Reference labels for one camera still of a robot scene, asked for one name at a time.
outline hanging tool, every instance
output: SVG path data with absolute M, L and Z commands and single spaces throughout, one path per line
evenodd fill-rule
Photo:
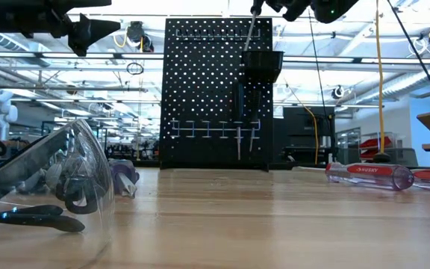
M 255 137 L 255 126 L 254 124 L 258 124 L 258 109 L 260 108 L 260 100 L 261 100 L 261 91 L 254 87 L 250 93 L 250 104 L 252 115 L 250 117 L 250 123 L 252 124 L 252 136 L 250 137 L 250 152 L 253 147 L 253 139 Z
M 243 124 L 243 83 L 240 80 L 235 81 L 233 89 L 233 122 L 237 124 L 237 150 L 238 161 L 241 159 L 241 125 Z

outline black machine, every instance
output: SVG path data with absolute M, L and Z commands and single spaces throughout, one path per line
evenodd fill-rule
M 283 7 L 287 8 L 283 17 L 288 22 L 298 19 L 311 6 L 318 21 L 331 23 L 345 14 L 358 0 L 254 0 L 251 12 L 260 15 L 264 2 L 276 12 L 280 12 Z
M 0 33 L 50 33 L 54 38 L 68 36 L 69 47 L 78 56 L 96 41 L 120 29 L 120 23 L 88 19 L 80 15 L 72 22 L 67 12 L 75 7 L 103 7 L 112 0 L 0 0 Z
M 334 108 L 310 107 L 316 118 L 318 141 L 318 163 L 328 163 L 331 153 L 336 156 L 334 141 Z M 274 162 L 295 161 L 297 164 L 313 164 L 316 152 L 313 117 L 301 106 L 287 107 L 283 119 L 273 120 Z
M 131 25 L 127 28 L 127 38 L 137 44 L 136 49 L 142 47 L 143 52 L 154 52 L 152 40 L 145 33 L 142 26 L 143 22 L 131 22 Z

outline black tool holder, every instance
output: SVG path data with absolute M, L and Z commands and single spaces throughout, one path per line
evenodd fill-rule
M 161 168 L 267 170 L 272 160 L 273 86 L 243 83 L 242 119 L 234 91 L 251 19 L 167 19 L 161 101 Z M 272 51 L 272 20 L 257 19 L 249 51 Z M 253 93 L 257 90 L 258 98 Z M 252 102 L 259 102 L 253 117 Z M 241 156 L 237 156 L 237 127 Z M 252 152 L 249 151 L 253 137 Z

